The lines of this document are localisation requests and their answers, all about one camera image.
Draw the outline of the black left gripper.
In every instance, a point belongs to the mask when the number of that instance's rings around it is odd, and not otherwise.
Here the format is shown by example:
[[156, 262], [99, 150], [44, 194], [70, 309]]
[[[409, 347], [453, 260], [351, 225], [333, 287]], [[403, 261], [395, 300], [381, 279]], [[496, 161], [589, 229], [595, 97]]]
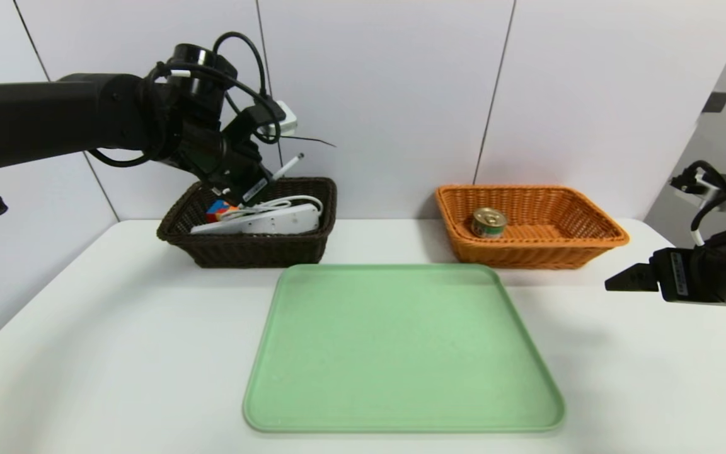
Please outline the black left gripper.
[[260, 159], [230, 154], [221, 170], [221, 199], [233, 206], [251, 206], [262, 190], [270, 185], [271, 172]]

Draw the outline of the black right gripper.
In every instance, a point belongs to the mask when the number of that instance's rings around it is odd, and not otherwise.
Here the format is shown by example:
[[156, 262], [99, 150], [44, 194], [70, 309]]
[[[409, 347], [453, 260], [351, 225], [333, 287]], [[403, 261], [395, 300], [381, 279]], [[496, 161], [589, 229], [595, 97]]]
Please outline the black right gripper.
[[649, 264], [631, 265], [604, 282], [607, 291], [659, 291], [659, 285], [665, 301], [726, 306], [726, 253], [662, 249]]

